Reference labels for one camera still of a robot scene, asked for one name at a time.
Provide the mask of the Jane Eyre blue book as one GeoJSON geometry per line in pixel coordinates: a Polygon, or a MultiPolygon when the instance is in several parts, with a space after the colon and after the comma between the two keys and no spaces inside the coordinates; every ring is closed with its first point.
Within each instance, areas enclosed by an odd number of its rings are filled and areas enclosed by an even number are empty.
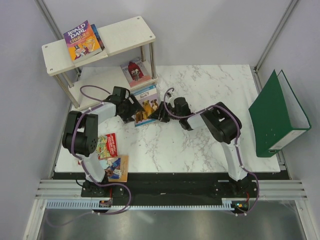
{"type": "Polygon", "coordinates": [[[105,50],[105,45],[104,45],[104,43],[103,43],[103,41],[102,41],[102,39],[100,37],[99,31],[98,31],[96,25],[95,24],[91,24],[90,26],[91,26],[91,28],[92,28],[92,30],[94,32],[94,35],[95,35],[95,37],[96,37],[96,39],[97,39],[97,41],[99,43],[99,46],[100,46],[101,50],[104,51],[105,50]]]}

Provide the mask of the Roald Dahl purple book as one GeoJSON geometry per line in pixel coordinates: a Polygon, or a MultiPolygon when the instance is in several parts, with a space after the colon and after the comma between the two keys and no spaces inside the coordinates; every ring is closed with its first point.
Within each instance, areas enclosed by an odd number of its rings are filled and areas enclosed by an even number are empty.
{"type": "Polygon", "coordinates": [[[74,64],[102,52],[88,20],[65,32],[63,37],[74,64]]]}

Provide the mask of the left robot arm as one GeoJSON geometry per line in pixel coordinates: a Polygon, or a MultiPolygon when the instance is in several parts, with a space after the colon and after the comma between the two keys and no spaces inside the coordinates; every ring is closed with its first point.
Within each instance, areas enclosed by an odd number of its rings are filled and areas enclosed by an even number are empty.
{"type": "Polygon", "coordinates": [[[62,136],[62,146],[77,158],[85,172],[86,179],[93,182],[92,191],[99,197],[106,196],[110,185],[104,181],[106,172],[99,163],[96,152],[98,144],[98,126],[107,119],[119,116],[124,123],[132,122],[133,116],[144,108],[129,89],[115,86],[112,93],[104,99],[91,97],[84,93],[84,88],[96,88],[109,93],[106,89],[95,85],[84,85],[80,93],[97,101],[94,107],[84,112],[70,111],[62,136]]]}

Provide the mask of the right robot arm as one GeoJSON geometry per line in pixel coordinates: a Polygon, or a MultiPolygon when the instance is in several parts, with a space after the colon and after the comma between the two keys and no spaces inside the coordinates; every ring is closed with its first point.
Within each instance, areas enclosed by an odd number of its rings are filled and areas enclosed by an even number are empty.
{"type": "Polygon", "coordinates": [[[162,101],[150,119],[167,123],[171,119],[179,121],[184,130],[191,131],[207,127],[213,138],[221,143],[228,166],[228,175],[233,180],[229,191],[235,197],[247,191],[243,181],[248,171],[245,170],[240,149],[242,123],[240,119],[221,101],[198,112],[191,112],[184,97],[177,97],[171,102],[162,101]]]}

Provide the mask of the red Treehouse book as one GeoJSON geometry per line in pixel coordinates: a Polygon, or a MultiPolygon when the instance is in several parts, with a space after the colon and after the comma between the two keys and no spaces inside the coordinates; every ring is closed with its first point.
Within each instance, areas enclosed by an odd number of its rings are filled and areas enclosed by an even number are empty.
{"type": "Polygon", "coordinates": [[[97,139],[96,152],[99,160],[107,160],[118,156],[115,133],[100,135],[97,139]]]}

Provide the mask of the dog picture book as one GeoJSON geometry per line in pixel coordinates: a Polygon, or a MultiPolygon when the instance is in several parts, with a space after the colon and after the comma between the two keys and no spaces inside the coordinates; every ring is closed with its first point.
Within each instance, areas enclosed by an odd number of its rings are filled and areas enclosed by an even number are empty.
{"type": "Polygon", "coordinates": [[[155,119],[150,116],[159,108],[159,96],[155,84],[146,86],[133,93],[143,110],[138,111],[134,117],[135,127],[152,123],[155,119]]]}

